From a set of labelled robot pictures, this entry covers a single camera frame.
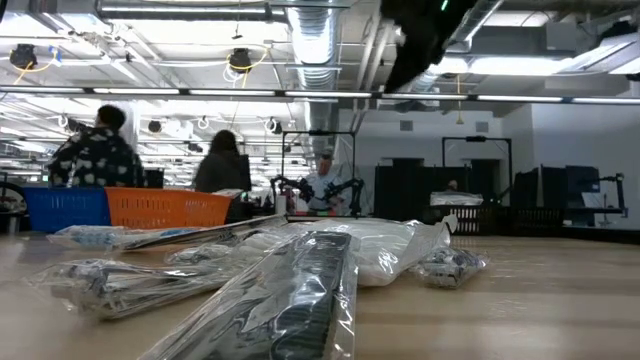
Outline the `small metal clipper in bag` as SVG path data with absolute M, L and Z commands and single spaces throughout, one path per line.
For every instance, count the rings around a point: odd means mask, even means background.
M 424 285 L 457 289 L 489 264 L 486 254 L 455 247 L 439 247 L 429 252 L 408 271 Z

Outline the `silver ventilation duct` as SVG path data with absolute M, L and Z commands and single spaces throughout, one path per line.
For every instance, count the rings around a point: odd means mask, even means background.
M 292 48 L 296 65 L 299 88 L 303 91 L 318 92 L 336 90 L 338 30 L 341 10 L 337 0 L 294 0 L 294 5 L 286 9 L 291 30 Z M 338 127 L 337 102 L 329 99 L 309 99 L 304 103 L 306 129 L 335 132 Z M 309 137 L 311 152 L 315 158 L 331 153 L 335 135 Z

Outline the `black partition screen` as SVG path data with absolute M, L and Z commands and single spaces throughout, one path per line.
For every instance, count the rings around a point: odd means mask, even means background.
M 425 166 L 420 159 L 393 159 L 375 170 L 373 215 L 388 220 L 435 222 L 426 214 L 433 192 L 447 191 L 454 179 L 458 191 L 480 194 L 485 202 L 497 194 L 497 160 L 472 160 L 462 167 Z
M 599 170 L 592 166 L 540 165 L 515 175 L 510 204 L 519 208 L 586 208 L 584 195 L 600 193 Z

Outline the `bright ceiling light panel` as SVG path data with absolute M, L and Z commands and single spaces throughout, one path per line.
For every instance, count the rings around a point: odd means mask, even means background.
M 445 57 L 432 65 L 434 75 L 476 74 L 500 76 L 627 75 L 640 72 L 640 35 L 605 38 L 592 50 L 574 57 L 481 56 Z

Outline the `orange plastic basket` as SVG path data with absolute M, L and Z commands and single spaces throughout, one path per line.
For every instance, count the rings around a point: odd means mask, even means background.
M 134 229 L 223 225 L 232 199 L 187 190 L 107 187 L 111 223 Z

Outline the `blue toothbrush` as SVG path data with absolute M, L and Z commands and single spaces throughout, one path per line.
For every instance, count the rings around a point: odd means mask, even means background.
M 133 229 L 123 226 L 74 225 L 49 234 L 47 239 L 67 248 L 113 250 L 201 230 L 201 227 Z

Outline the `black station frame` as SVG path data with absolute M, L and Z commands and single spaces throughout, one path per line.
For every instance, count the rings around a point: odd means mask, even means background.
M 356 174 L 356 164 L 355 164 L 355 156 L 356 156 L 356 139 L 355 139 L 355 137 L 356 137 L 356 133 L 355 132 L 327 131 L 327 130 L 319 130 L 319 129 L 309 130 L 309 131 L 284 131 L 282 133 L 282 148 L 285 148 L 287 146 L 286 137 L 288 135 L 290 135 L 290 134 L 295 134 L 297 137 L 299 137 L 301 135 L 306 135 L 307 137 L 310 137 L 310 138 L 314 138 L 314 137 L 330 137 L 330 136 L 337 137 L 339 135 L 348 135 L 348 136 L 350 136 L 351 139 L 352 139 L 352 144 L 351 144 L 351 150 L 352 150 L 351 157 L 352 157 L 352 159 L 349 162 L 349 164 L 351 165 L 352 178 L 360 178 Z
M 511 138 L 499 138 L 499 137 L 486 137 L 481 135 L 474 136 L 465 136 L 465 137 L 442 137 L 441 138 L 441 166 L 443 168 L 447 167 L 446 164 L 446 156 L 447 156 L 447 142 L 448 141 L 464 141 L 466 143 L 484 143 L 484 142 L 504 142 L 507 146 L 507 164 L 508 164 L 508 185 L 506 188 L 500 192 L 495 202 L 502 202 L 502 200 L 511 192 L 514 183 L 514 174 L 513 174 L 513 145 Z

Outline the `white pillar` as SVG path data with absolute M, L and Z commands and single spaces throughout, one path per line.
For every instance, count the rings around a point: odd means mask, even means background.
M 123 111 L 125 122 L 120 129 L 120 134 L 124 140 L 134 149 L 137 149 L 140 119 L 137 112 L 137 104 L 134 101 L 119 101 L 115 106 Z

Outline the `black plastic basket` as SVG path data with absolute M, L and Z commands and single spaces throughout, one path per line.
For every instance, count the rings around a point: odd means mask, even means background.
M 434 221 L 447 216 L 456 218 L 454 234 L 458 235 L 491 235 L 496 227 L 497 211 L 483 205 L 436 205 L 429 206 L 426 214 Z
M 564 210 L 504 207 L 496 214 L 495 230 L 513 237 L 553 237 L 562 232 Z

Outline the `white cotton pads bag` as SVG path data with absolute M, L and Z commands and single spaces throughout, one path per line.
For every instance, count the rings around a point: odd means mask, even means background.
M 431 206 L 479 206 L 484 202 L 480 194 L 444 191 L 433 192 L 430 195 Z
M 414 238 L 435 241 L 441 234 L 455 231 L 458 226 L 455 215 L 447 215 L 435 225 L 418 220 L 398 222 L 378 218 L 345 220 L 321 220 L 304 224 L 306 229 L 348 233 L 360 239 L 388 239 L 391 242 L 406 242 Z
M 283 227 L 287 234 L 310 230 L 309 222 L 290 223 Z M 358 284 L 365 287 L 382 287 L 391 284 L 402 272 L 415 265 L 429 252 L 450 244 L 450 233 L 441 234 L 435 241 L 414 238 L 408 243 L 391 242 L 388 239 L 360 239 L 355 253 L 359 266 Z

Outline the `blue plastic basket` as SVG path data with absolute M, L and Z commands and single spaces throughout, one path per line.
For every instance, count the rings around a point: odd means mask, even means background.
M 26 187 L 23 191 L 33 231 L 55 233 L 74 225 L 111 224 L 102 188 Z

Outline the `silver nail file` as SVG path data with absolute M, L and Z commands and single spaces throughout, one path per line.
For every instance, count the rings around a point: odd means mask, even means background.
M 256 233 L 239 243 L 251 238 L 281 241 L 271 234 Z M 81 259 L 52 265 L 27 283 L 81 316 L 112 320 L 217 290 L 257 261 L 142 266 Z

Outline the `black comb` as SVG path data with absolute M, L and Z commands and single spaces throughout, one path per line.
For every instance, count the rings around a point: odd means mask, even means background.
M 310 231 L 228 281 L 138 360 L 349 360 L 360 242 Z
M 235 244 L 254 234 L 256 231 L 283 226 L 287 223 L 287 218 L 284 215 L 271 215 L 189 233 L 155 239 L 136 240 L 118 245 L 116 249 L 121 251 L 134 251 L 165 245 L 202 244 L 211 242 Z

